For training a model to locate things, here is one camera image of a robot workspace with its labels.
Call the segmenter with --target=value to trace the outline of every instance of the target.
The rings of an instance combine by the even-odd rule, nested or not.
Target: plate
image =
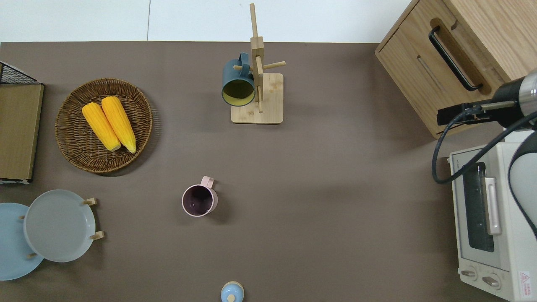
[[[32,202],[24,219],[24,236],[38,255],[69,262],[90,248],[95,217],[82,202],[82,197],[67,190],[45,192]]]
[[[43,261],[39,255],[26,257],[34,252],[24,238],[24,221],[19,219],[27,211],[22,204],[0,204],[0,281],[23,277]]]
[[[127,113],[136,137],[136,153],[124,146],[108,151],[82,115],[82,107],[117,96]],[[134,161],[145,148],[153,128],[153,114],[145,95],[136,86],[116,78],[100,78],[73,90],[56,117],[55,135],[60,151],[71,164],[84,171],[105,173],[119,170]]]

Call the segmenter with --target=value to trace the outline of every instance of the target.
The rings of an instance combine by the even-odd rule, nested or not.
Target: pink mug
[[[214,179],[204,176],[200,184],[191,185],[183,193],[183,210],[192,217],[202,217],[210,213],[218,204],[218,196],[213,190]]]

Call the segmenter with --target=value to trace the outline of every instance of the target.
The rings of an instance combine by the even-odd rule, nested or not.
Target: blue lid
[[[244,289],[239,282],[228,282],[222,288],[220,298],[222,302],[242,302],[244,299]]]

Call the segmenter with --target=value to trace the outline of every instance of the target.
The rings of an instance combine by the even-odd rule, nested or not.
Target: warning label
[[[520,295],[523,298],[531,298],[532,295],[532,280],[529,276],[529,271],[518,272],[520,278]]]

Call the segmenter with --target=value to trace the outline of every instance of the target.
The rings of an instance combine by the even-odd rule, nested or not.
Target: wooden mug rack
[[[285,61],[264,64],[265,47],[263,37],[257,34],[256,8],[250,3],[253,37],[250,38],[252,51],[253,83],[256,96],[246,106],[231,107],[231,121],[237,124],[280,124],[284,121],[284,76],[265,73],[265,69],[284,66]],[[242,66],[233,66],[240,70]]]

